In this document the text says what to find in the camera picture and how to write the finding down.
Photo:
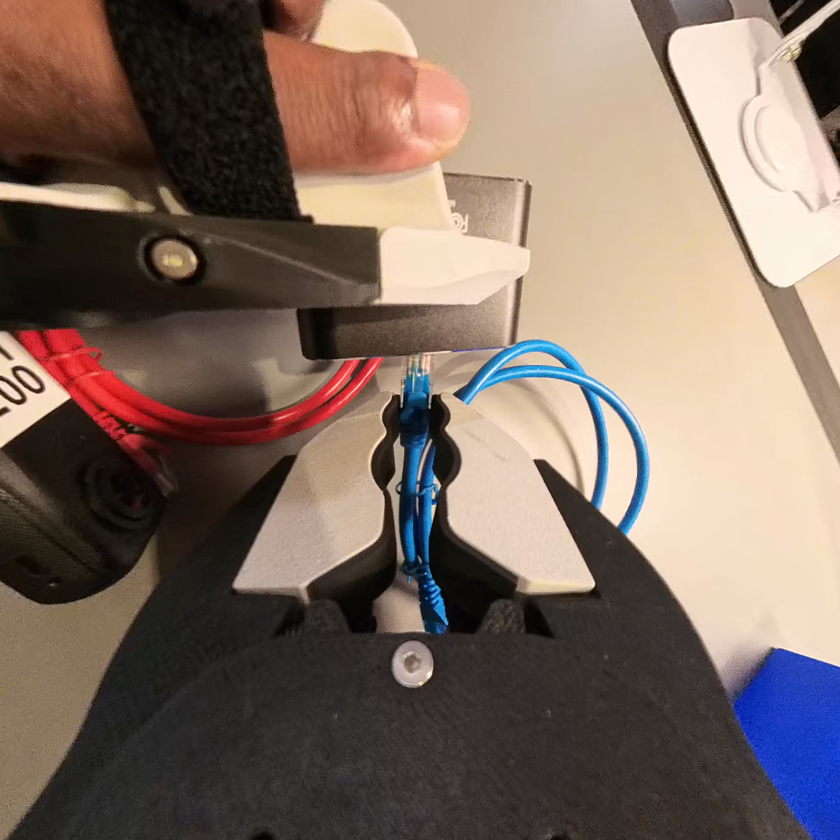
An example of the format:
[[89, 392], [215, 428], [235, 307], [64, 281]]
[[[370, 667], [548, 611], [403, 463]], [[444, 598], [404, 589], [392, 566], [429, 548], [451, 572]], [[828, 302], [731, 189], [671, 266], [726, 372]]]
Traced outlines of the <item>black network switch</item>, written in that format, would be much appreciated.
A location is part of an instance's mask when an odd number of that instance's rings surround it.
[[[532, 185], [520, 178], [445, 173], [454, 229], [525, 246]], [[504, 349], [518, 338], [523, 279], [475, 306], [309, 309], [297, 313], [302, 354], [337, 361]]]

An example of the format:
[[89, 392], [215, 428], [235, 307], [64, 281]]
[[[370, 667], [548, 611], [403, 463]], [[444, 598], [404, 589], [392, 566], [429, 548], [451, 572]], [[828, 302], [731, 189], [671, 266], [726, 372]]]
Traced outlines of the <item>blue plastic bin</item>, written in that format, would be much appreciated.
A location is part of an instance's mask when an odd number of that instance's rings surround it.
[[812, 838], [839, 838], [839, 667], [775, 648], [734, 701], [747, 740]]

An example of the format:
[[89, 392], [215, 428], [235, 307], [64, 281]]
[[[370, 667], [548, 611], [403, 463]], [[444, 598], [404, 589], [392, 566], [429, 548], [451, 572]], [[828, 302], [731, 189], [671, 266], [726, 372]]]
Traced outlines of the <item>person's left hand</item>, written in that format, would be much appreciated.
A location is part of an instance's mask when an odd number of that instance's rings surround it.
[[[458, 145], [469, 96], [445, 70], [313, 44], [324, 2], [265, 5], [268, 68], [295, 172], [403, 172]], [[3, 163], [156, 167], [102, 2], [2, 2], [1, 29]]]

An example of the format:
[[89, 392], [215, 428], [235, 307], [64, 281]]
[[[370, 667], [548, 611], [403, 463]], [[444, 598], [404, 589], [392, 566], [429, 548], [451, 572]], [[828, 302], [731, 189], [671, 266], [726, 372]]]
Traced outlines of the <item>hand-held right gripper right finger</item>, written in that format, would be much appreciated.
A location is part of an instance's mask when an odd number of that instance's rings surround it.
[[435, 398], [433, 421], [429, 552], [445, 596], [591, 592], [592, 573], [529, 452], [453, 394]]

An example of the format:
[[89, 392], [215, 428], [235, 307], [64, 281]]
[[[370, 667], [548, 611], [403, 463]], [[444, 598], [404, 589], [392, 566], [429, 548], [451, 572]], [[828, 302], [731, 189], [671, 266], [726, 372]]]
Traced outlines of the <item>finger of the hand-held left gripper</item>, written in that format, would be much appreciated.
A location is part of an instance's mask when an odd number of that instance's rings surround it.
[[455, 230], [389, 227], [380, 236], [381, 306], [473, 306], [524, 277], [528, 248]]

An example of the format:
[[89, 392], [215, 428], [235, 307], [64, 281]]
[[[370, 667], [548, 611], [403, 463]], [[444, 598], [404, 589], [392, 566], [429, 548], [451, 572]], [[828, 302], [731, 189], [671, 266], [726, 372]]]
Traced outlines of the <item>white base sign stand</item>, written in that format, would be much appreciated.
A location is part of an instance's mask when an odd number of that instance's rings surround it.
[[791, 287], [839, 254], [838, 162], [795, 65], [838, 14], [828, 2], [788, 35], [757, 17], [679, 28], [677, 80], [761, 276]]

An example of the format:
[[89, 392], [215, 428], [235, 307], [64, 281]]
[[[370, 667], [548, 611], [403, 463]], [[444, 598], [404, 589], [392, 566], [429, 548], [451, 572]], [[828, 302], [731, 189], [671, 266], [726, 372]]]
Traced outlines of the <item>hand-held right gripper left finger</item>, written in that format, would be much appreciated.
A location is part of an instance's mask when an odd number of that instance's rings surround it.
[[373, 603], [393, 583], [400, 398], [375, 395], [305, 444], [234, 578], [239, 594]]

